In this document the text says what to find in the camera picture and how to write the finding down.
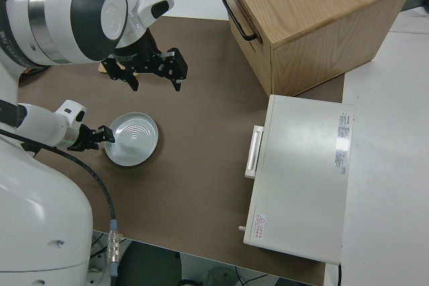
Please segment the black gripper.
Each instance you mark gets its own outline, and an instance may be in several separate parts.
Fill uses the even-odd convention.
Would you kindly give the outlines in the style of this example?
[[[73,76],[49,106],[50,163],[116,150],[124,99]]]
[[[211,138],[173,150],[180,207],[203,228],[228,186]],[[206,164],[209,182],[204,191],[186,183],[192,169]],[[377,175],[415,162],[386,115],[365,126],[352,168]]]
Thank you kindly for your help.
[[[102,66],[110,79],[126,82],[133,91],[137,91],[139,83],[133,71],[129,69],[134,68],[138,73],[145,72],[149,60],[157,55],[161,60],[157,69],[158,75],[170,80],[175,91],[180,91],[181,84],[187,77],[188,65],[178,48],[160,53],[150,30],[147,30],[136,42],[116,48],[113,52],[115,59],[106,58],[102,61]]]
[[[68,147],[69,151],[84,151],[88,149],[99,150],[101,142],[115,142],[115,137],[110,128],[105,125],[98,129],[90,129],[81,124],[77,140]]]

